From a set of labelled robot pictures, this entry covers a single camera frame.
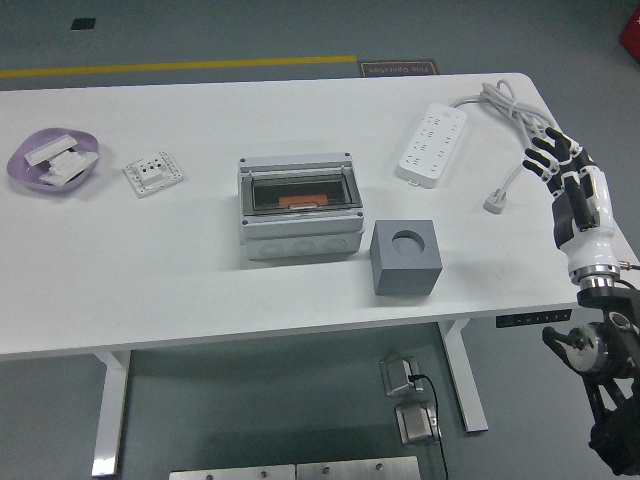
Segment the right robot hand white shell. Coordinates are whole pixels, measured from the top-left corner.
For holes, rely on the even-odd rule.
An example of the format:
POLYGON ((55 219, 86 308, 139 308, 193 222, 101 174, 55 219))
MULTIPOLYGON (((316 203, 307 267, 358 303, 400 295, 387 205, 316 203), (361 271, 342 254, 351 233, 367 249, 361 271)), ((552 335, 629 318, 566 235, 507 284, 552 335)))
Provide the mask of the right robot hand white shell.
POLYGON ((525 169, 536 174, 553 197, 553 237, 568 261, 575 285, 588 277, 620 275, 612 239, 615 221, 604 172, 587 150, 548 127, 525 150, 525 169))

